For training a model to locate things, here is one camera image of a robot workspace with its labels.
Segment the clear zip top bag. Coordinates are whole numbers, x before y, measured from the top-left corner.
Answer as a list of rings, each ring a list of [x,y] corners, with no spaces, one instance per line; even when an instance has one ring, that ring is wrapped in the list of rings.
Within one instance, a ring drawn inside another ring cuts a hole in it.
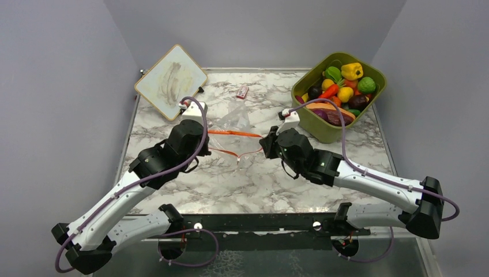
[[[262,151],[263,135],[251,130],[248,109],[244,102],[228,104],[228,113],[212,123],[208,130],[209,150],[231,165],[243,167],[250,156]]]

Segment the yellow toy bell pepper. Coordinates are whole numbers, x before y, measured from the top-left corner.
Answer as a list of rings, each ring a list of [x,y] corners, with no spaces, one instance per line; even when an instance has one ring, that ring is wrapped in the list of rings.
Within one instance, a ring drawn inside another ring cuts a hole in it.
[[[344,79],[354,81],[362,78],[364,75],[363,67],[361,63],[354,62],[341,66],[341,75]]]

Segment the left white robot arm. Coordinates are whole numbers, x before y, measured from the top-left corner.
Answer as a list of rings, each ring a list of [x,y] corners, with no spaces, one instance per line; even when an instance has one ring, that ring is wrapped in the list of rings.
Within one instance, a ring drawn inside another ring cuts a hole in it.
[[[88,212],[71,223],[58,223],[51,232],[61,245],[55,260],[59,273],[77,270],[91,274],[106,265],[123,248],[154,235],[174,237],[184,226],[183,216],[172,204],[122,222],[139,202],[164,184],[189,173],[198,156],[210,155],[206,119],[184,119],[167,139],[143,149],[121,180]]]

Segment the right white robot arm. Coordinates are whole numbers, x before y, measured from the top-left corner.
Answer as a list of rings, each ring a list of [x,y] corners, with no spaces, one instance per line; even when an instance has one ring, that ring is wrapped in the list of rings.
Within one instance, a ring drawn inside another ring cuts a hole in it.
[[[341,204],[333,218],[337,233],[346,235],[364,227],[399,227],[422,238],[440,237],[445,201],[436,178],[402,179],[362,169],[340,154],[313,148],[295,129],[277,130],[272,127],[259,144],[266,158],[279,158],[290,167],[294,179],[303,177],[313,184],[356,190],[382,200],[380,204]]]

